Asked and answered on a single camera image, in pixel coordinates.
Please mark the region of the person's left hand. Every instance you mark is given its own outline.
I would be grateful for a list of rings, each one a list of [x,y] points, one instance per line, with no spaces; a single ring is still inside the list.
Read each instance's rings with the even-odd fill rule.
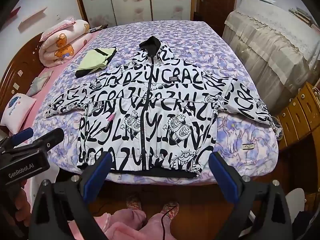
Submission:
[[[31,218],[31,207],[24,190],[24,186],[26,185],[26,183],[27,180],[21,181],[17,193],[14,194],[14,204],[17,211],[15,212],[14,217],[12,217],[11,215],[7,215],[6,220],[8,221],[10,226],[16,226],[16,222],[14,221],[15,218],[18,222],[23,222],[26,227],[29,227]]]

